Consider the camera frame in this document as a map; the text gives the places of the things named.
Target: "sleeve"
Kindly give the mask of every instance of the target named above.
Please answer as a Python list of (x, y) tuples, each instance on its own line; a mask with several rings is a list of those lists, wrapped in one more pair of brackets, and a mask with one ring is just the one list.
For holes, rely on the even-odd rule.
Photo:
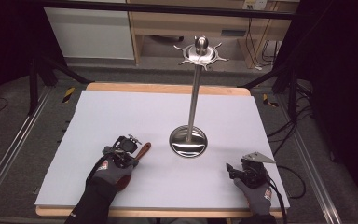
[(65, 224), (105, 224), (116, 194), (115, 186), (101, 178), (92, 178)]
[(263, 215), (258, 214), (251, 217), (244, 218), (241, 220), (240, 224), (276, 224), (275, 217), (272, 215)]

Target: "metal rail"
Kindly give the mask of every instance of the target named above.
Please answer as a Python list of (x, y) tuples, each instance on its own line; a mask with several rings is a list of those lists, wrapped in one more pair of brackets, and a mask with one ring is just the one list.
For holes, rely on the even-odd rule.
[[(287, 105), (285, 99), (283, 99), (281, 95), (277, 95), (277, 100), (280, 105)], [(286, 117), (286, 120), (289, 121), (289, 114), (284, 108), (282, 108), (282, 106), (281, 109)], [(342, 223), (337, 209), (330, 198), (330, 194), (324, 186), (324, 182), (322, 181), (322, 178), (319, 175), (319, 172), (316, 169), (316, 166), (313, 163), (312, 158), (310, 157), (307, 147), (298, 130), (295, 131), (294, 138), (296, 141), (296, 147), (298, 149), (298, 155), (300, 156), (300, 159), (304, 165), (304, 169), (308, 175), (308, 178), (310, 179), (310, 184), (313, 188), (313, 191), (315, 192), (316, 199), (318, 200), (319, 205), (322, 208), (322, 212), (324, 213), (324, 217), (327, 223)]]
[(39, 102), (40, 104), (35, 109), (34, 113), (27, 117), (27, 119), (22, 124), (19, 132), (17, 133), (16, 137), (14, 138), (13, 142), (11, 143), (10, 147), (8, 148), (5, 156), (0, 161), (0, 185), (3, 182), (11, 164), (16, 159), (25, 139), (27, 138), (28, 134), (34, 127), (34, 124), (39, 117), (43, 107), (46, 104), (48, 96), (51, 92), (52, 87), (45, 87), (43, 90)]

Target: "hand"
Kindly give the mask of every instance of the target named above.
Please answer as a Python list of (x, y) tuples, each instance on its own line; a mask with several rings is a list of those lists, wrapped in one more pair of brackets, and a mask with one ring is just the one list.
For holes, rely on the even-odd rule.
[(250, 189), (239, 178), (235, 178), (234, 184), (245, 194), (249, 208), (254, 214), (269, 215), (272, 196), (269, 183), (266, 182), (257, 189)]
[(111, 185), (115, 185), (118, 180), (124, 175), (130, 175), (133, 170), (133, 165), (130, 165), (126, 168), (118, 168), (115, 165), (115, 162), (112, 158), (107, 158), (103, 163), (98, 167), (97, 171), (94, 174), (94, 177), (100, 177), (101, 179), (107, 181)]

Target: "round metal base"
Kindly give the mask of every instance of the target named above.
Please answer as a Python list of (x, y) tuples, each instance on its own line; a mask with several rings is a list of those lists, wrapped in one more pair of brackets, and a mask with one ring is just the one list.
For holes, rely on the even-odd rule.
[(193, 126), (191, 140), (187, 140), (187, 125), (180, 126), (173, 130), (170, 136), (170, 146), (179, 156), (194, 158), (201, 155), (208, 146), (208, 139), (205, 133)]

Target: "triangular metal piece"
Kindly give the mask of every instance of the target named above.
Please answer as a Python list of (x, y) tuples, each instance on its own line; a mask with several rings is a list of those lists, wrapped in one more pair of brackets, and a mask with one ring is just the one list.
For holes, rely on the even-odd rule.
[(267, 163), (276, 163), (274, 160), (268, 158), (267, 156), (261, 154), (260, 152), (254, 152), (248, 155), (243, 156), (247, 161), (258, 161), (258, 162), (267, 162)]

